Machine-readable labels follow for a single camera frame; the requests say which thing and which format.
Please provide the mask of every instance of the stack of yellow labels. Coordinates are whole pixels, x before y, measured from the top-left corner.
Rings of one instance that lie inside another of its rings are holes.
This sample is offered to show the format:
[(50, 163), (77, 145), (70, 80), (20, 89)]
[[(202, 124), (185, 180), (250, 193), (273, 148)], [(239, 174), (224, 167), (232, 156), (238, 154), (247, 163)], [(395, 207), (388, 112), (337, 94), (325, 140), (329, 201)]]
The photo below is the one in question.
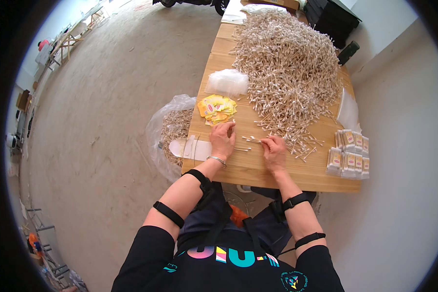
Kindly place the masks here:
[(198, 102), (199, 114), (206, 119), (205, 124), (210, 126), (227, 122), (237, 112), (236, 106), (233, 100), (216, 94)]

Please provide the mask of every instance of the black box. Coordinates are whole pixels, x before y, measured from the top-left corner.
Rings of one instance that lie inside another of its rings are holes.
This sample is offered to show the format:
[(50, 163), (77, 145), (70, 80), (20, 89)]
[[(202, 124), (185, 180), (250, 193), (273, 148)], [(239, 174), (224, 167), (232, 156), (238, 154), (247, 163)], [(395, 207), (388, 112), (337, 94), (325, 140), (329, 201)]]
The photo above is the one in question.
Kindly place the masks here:
[(309, 25), (329, 35), (339, 49), (346, 46), (347, 38), (361, 21), (339, 0), (308, 0), (304, 12)]

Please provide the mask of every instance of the elbow strap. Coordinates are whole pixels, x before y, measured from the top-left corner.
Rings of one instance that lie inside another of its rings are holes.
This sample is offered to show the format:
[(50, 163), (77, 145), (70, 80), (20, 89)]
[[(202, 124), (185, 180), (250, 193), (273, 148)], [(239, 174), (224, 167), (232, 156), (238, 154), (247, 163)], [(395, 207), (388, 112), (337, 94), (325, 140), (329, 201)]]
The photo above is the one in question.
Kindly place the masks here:
[(298, 194), (297, 196), (287, 199), (287, 201), (283, 203), (282, 209), (285, 212), (287, 209), (293, 208), (294, 206), (305, 201), (309, 201), (309, 198), (307, 193), (303, 192), (301, 194)]
[(197, 171), (196, 169), (190, 169), (189, 171), (183, 173), (182, 176), (184, 176), (185, 174), (191, 174), (197, 180), (199, 180), (199, 188), (203, 192), (203, 195), (201, 196), (201, 199), (199, 199), (198, 204), (195, 206), (191, 213), (201, 211), (214, 199), (214, 190), (212, 188), (212, 183), (209, 178), (205, 177), (200, 171)]
[(325, 237), (326, 237), (326, 234), (318, 233), (318, 232), (315, 232), (313, 234), (307, 235), (307, 236), (305, 236), (303, 238), (300, 238), (297, 242), (295, 242), (295, 248), (287, 249), (286, 251), (283, 251), (280, 254), (275, 255), (275, 257), (280, 256), (282, 254), (285, 254), (286, 252), (295, 250), (295, 249), (301, 247), (304, 244), (307, 244), (307, 243), (312, 242), (314, 240), (317, 240), (317, 239), (320, 239), (320, 238), (325, 238)]
[(157, 211), (164, 214), (167, 218), (171, 219), (180, 228), (182, 228), (183, 225), (185, 224), (185, 221), (177, 213), (175, 213), (174, 210), (170, 209), (169, 207), (167, 207), (163, 203), (157, 201), (154, 203), (153, 207)]

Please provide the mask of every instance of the silver bracelet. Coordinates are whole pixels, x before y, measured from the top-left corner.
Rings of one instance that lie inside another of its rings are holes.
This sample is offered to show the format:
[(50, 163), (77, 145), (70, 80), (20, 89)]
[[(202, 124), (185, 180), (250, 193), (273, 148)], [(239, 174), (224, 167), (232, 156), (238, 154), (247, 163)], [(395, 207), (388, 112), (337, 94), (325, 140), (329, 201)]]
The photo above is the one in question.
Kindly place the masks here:
[(208, 156), (208, 157), (206, 157), (206, 160), (208, 160), (208, 159), (210, 159), (210, 158), (214, 158), (214, 159), (216, 159), (216, 160), (219, 160), (219, 161), (224, 165), (224, 167), (222, 167), (222, 168), (227, 168), (227, 164), (226, 164), (226, 162), (225, 162), (224, 160), (220, 159), (219, 157), (216, 157), (216, 156)]

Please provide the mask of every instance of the tire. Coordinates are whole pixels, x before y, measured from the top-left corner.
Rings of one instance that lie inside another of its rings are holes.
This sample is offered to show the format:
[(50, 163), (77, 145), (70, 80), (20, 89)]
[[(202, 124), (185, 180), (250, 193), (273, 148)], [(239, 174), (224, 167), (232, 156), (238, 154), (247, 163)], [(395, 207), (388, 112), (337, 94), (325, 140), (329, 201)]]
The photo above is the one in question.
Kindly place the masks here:
[(218, 0), (214, 5), (214, 8), (216, 8), (216, 12), (222, 16), (224, 15), (227, 5), (229, 5), (229, 0)]
[(162, 5), (167, 8), (170, 8), (175, 5), (175, 0), (161, 0)]

